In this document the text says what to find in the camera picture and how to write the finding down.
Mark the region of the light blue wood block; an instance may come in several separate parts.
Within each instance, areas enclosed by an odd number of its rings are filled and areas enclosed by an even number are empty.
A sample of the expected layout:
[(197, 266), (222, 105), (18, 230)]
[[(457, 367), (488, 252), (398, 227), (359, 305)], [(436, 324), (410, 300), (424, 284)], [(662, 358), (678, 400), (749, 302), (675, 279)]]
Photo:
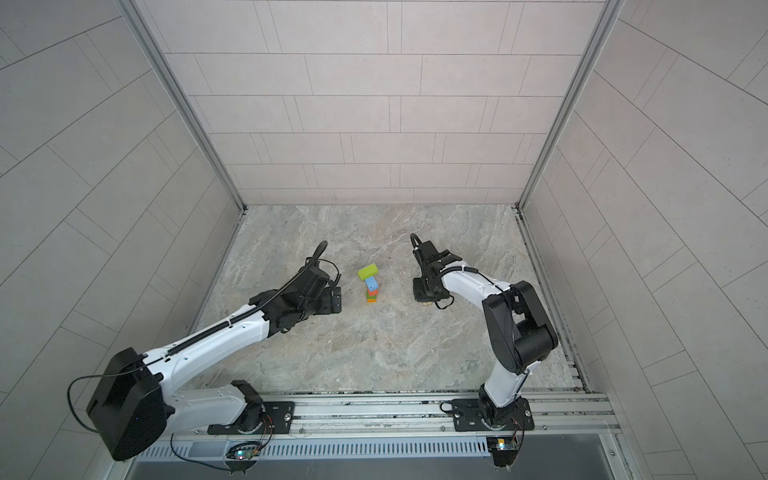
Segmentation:
[(366, 278), (364, 280), (364, 282), (365, 282), (369, 292), (375, 292), (379, 288), (378, 282), (376, 281), (376, 279), (373, 276)]

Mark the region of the lime green wood block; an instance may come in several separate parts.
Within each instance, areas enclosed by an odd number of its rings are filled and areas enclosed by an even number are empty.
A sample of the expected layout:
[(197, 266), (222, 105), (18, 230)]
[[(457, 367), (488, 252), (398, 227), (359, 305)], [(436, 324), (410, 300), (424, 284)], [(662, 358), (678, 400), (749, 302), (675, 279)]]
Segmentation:
[(357, 272), (358, 278), (361, 281), (365, 281), (368, 278), (374, 277), (379, 272), (379, 269), (376, 264), (370, 264), (366, 267), (363, 267)]

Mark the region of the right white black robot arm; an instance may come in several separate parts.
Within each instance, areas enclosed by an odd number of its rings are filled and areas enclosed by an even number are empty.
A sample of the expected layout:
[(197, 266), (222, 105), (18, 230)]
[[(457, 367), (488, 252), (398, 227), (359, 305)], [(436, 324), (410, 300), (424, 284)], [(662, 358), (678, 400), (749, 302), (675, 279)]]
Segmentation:
[(485, 319), (496, 363), (478, 392), (474, 413), (486, 428), (529, 431), (530, 407), (521, 391), (533, 370), (558, 347), (559, 339), (534, 287), (493, 279), (448, 250), (410, 235), (421, 275), (413, 280), (416, 301), (438, 309), (457, 296), (478, 307)]

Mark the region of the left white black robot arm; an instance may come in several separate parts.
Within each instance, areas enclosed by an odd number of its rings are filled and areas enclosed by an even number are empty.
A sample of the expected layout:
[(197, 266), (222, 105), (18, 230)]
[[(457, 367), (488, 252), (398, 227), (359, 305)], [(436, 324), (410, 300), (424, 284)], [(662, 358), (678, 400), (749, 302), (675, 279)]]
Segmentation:
[(316, 315), (341, 311), (339, 276), (323, 271), (321, 242), (283, 286), (264, 291), (219, 322), (165, 346), (139, 353), (126, 348), (107, 364), (86, 413), (116, 461), (131, 459), (164, 435), (221, 425), (256, 430), (262, 399), (246, 381), (182, 392), (198, 374), (241, 349)]

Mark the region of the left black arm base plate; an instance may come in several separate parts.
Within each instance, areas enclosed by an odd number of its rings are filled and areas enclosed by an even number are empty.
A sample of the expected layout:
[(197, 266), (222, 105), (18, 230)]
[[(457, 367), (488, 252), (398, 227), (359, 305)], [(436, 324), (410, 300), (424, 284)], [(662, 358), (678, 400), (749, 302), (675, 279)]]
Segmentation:
[(212, 424), (208, 435), (287, 434), (293, 421), (295, 403), (289, 401), (248, 404), (230, 424)]

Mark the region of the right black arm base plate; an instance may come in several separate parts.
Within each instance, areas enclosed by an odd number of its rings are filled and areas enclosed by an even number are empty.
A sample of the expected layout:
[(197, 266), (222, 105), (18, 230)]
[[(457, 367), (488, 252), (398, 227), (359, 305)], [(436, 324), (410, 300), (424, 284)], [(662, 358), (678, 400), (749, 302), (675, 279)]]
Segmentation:
[(535, 429), (532, 409), (527, 399), (520, 397), (498, 408), (491, 401), (455, 399), (449, 411), (457, 432), (532, 431)]

